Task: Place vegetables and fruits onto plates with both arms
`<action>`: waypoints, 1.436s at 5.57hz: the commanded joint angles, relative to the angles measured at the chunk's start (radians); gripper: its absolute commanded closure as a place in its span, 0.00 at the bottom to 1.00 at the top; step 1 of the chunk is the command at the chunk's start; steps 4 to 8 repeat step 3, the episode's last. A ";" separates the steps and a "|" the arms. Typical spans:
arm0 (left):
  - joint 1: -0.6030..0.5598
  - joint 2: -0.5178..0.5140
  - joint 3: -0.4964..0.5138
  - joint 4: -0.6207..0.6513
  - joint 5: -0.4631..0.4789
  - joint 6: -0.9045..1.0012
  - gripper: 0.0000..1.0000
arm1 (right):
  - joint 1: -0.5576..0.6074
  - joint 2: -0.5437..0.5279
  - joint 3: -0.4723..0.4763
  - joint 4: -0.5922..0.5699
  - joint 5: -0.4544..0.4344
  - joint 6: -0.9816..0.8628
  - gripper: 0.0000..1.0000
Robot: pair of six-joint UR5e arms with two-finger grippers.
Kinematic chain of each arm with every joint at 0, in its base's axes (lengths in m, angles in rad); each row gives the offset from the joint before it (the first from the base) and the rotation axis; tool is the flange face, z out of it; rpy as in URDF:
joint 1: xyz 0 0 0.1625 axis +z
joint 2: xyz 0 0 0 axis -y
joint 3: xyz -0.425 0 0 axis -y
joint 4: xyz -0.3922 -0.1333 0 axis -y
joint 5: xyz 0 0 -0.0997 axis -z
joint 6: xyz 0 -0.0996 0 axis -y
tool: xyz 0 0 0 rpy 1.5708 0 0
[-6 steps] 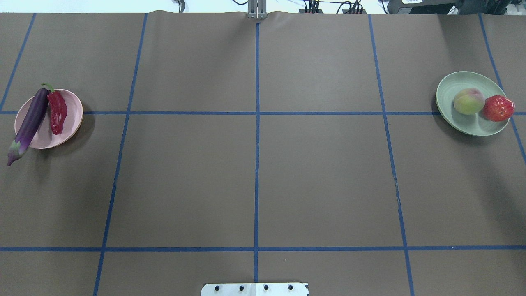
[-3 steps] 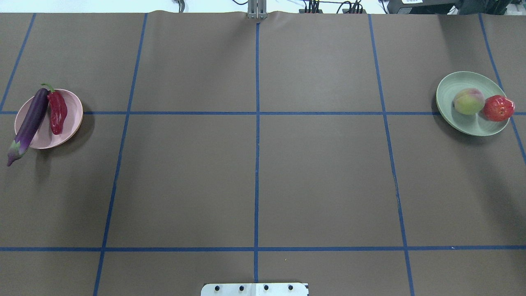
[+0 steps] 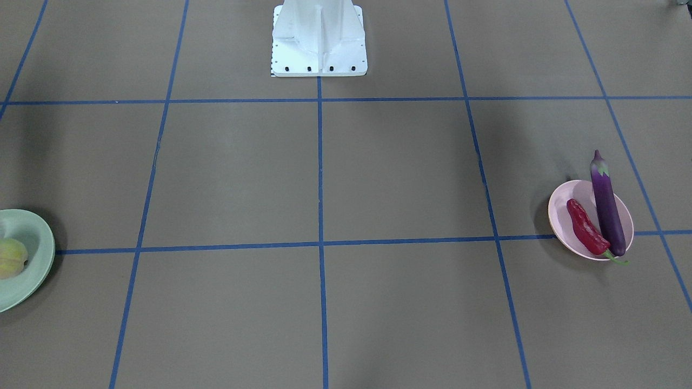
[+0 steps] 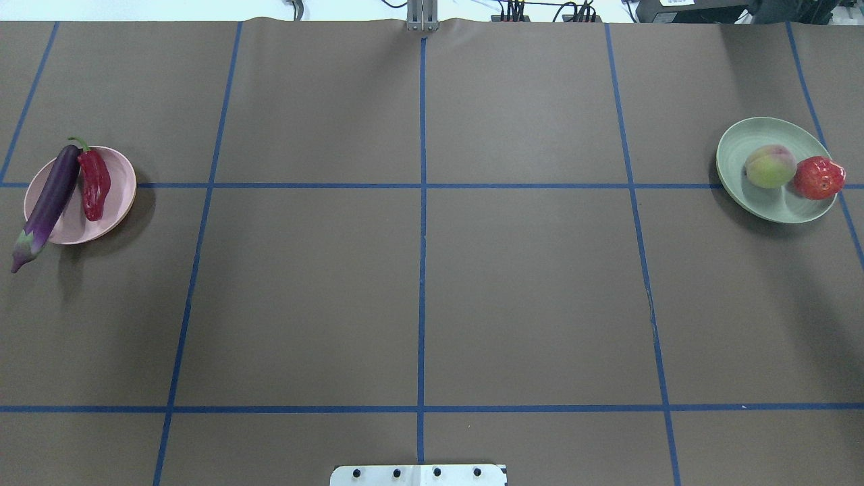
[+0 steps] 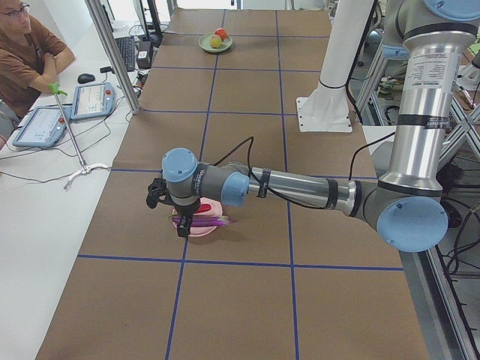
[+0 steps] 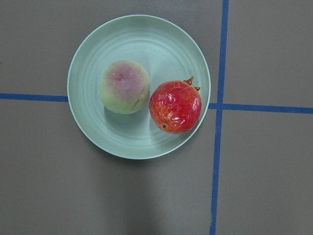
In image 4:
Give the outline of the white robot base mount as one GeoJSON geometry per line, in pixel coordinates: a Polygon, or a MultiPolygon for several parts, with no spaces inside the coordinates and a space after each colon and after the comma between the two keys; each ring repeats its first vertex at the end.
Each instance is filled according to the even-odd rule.
{"type": "Polygon", "coordinates": [[[505,465],[346,465],[334,469],[330,485],[507,485],[505,465]]]}

